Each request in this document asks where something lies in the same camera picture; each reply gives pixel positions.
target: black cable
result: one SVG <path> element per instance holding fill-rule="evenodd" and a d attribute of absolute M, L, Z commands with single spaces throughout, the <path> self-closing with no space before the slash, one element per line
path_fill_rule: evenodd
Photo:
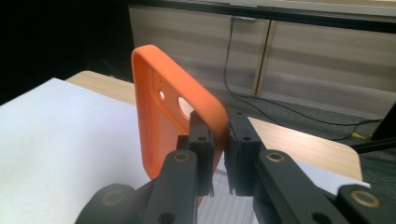
<path fill-rule="evenodd" d="M 350 136 L 352 136 L 352 134 L 356 131 L 356 129 L 358 128 L 358 126 L 360 126 L 360 125 L 362 125 L 362 124 L 373 123 L 373 122 L 379 122 L 379 121 L 382 121 L 382 120 L 383 120 L 383 119 L 367 119 L 367 120 L 360 121 L 360 122 L 358 122 L 358 123 L 334 123 L 334 122 L 329 122 L 329 121 L 325 121 L 325 120 L 320 120 L 320 119 L 315 119 L 315 118 L 309 117 L 309 116 L 307 116 L 307 115 L 305 115 L 305 114 L 303 114 L 303 113 L 301 113 L 301 112 L 298 112 L 298 111 L 296 111 L 296 110 L 294 110 L 294 109 L 292 109 L 292 108 L 290 108 L 290 107 L 287 107 L 287 106 L 284 106 L 284 105 L 275 103 L 275 102 L 270 101 L 270 100 L 267 100 L 267 99 L 262 99 L 262 98 L 256 97 L 256 96 L 247 96 L 247 95 L 243 95 L 243 94 L 239 94 L 239 93 L 232 92 L 232 91 L 230 90 L 230 88 L 228 87 L 228 83 L 227 83 L 227 65 L 228 65 L 228 59 L 229 59 L 229 56 L 230 56 L 231 40 L 232 40 L 232 38 L 233 38 L 233 23 L 234 23 L 234 21 L 235 21 L 235 16 L 231 16 L 230 37 L 229 37 L 229 40 L 228 40 L 227 54 L 226 54 L 226 60 L 225 60 L 224 70 L 223 70 L 223 81 L 224 81 L 224 86 L 225 86 L 225 88 L 227 89 L 227 91 L 231 94 L 231 96 L 232 96 L 234 99 L 236 99 L 236 100 L 238 100 L 238 101 L 240 101 L 240 102 L 243 102 L 243 103 L 245 103 L 245 104 L 247 104 L 247 105 L 250 105 L 250 106 L 254 107 L 254 108 L 257 109 L 260 113 L 262 113 L 265 117 L 267 117 L 269 120 L 271 120 L 271 121 L 274 122 L 275 124 L 277 124 L 277 125 L 279 125 L 279 126 L 282 126 L 282 127 L 285 127 L 285 126 L 282 125 L 281 123 L 279 123 L 278 121 L 276 121 L 275 119 L 271 118 L 269 115 L 267 115 L 267 114 L 266 114 L 265 112 L 263 112 L 261 109 L 259 109 L 257 106 L 255 106 L 254 104 L 249 103 L 249 102 L 247 102 L 247 101 L 241 100 L 241 99 L 238 98 L 238 97 L 247 98 L 247 99 L 261 100 L 261 101 L 264 101 L 264 102 L 267 102 L 267 103 L 270 103 L 270 104 L 273 104 L 273 105 L 277 105 L 277 106 L 283 107 L 283 108 L 285 108 L 285 109 L 288 109 L 289 111 L 292 111 L 292 112 L 294 112 L 294 113 L 296 113 L 296 114 L 298 114 L 298 115 L 300 115 L 300 116 L 302 116 L 302 117 L 304 117 L 304 118 L 312 119 L 312 120 L 314 120 L 314 121 L 316 121 L 316 122 L 325 123 L 325 124 L 330 124 L 330 125 L 336 125 L 336 126 L 354 126 L 352 132 L 351 132 L 349 135 L 347 135 L 347 136 L 345 136 L 345 137 L 341 137 L 341 138 L 330 139 L 330 140 L 333 140 L 333 141 L 341 141 L 341 140 L 348 139 L 348 138 L 349 138 Z"/>
<path fill-rule="evenodd" d="M 233 38 L 233 22 L 235 21 L 235 16 L 231 16 L 231 27 L 230 27 L 230 37 L 228 39 L 228 46 L 227 46 L 227 54 L 226 54 L 226 58 L 225 58 L 225 64 L 224 64 L 224 70 L 223 70 L 223 81 L 224 81 L 224 86 L 227 89 L 227 91 L 231 94 L 231 96 L 233 98 L 235 98 L 235 100 L 240 101 L 242 103 L 245 103 L 247 105 L 250 105 L 252 107 L 254 107 L 255 109 L 257 109 L 260 113 L 262 113 L 265 117 L 267 117 L 268 119 L 270 119 L 271 121 L 273 121 L 275 124 L 284 127 L 282 124 L 280 124 L 279 122 L 277 122 L 276 120 L 272 119 L 270 116 L 268 116 L 264 111 L 260 110 L 257 106 L 239 99 L 237 96 L 239 96 L 237 93 L 232 92 L 230 90 L 230 88 L 228 87 L 227 84 L 227 65 L 228 65 L 228 58 L 230 56 L 230 46 L 231 46 L 231 40 Z"/>

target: orange phone case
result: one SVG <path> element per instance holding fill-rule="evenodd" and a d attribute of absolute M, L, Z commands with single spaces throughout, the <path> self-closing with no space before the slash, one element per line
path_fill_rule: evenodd
<path fill-rule="evenodd" d="M 189 134 L 189 118 L 180 108 L 179 97 L 197 111 L 214 134 L 215 171 L 228 136 L 222 104 L 155 46 L 135 49 L 132 64 L 142 160 L 148 176 L 159 175 L 165 156 L 176 149 L 177 137 Z"/>

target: desk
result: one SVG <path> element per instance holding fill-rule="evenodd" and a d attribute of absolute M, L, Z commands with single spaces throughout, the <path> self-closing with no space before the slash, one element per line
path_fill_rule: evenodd
<path fill-rule="evenodd" d="M 78 73 L 67 82 L 135 105 L 134 84 L 94 72 Z M 295 160 L 362 180 L 358 154 L 351 147 L 249 118 L 267 148 L 289 153 Z"/>

